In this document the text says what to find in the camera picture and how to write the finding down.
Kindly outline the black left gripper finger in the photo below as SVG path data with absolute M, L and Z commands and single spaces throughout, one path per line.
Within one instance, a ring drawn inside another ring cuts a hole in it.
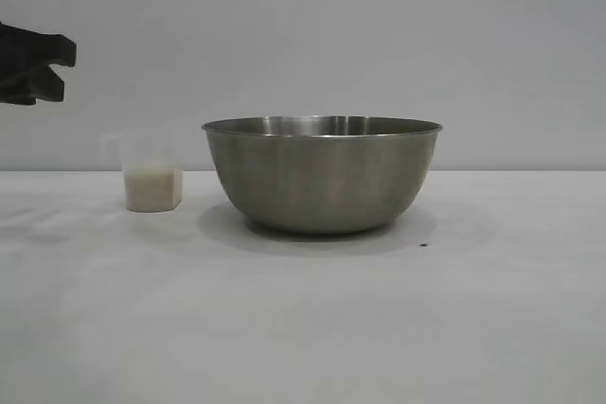
M 1 82 L 18 78 L 57 64 L 74 67 L 77 45 L 61 34 L 43 34 L 1 24 Z
M 1 84 L 1 102 L 4 104 L 33 106 L 38 100 L 64 100 L 64 81 L 50 67 Z

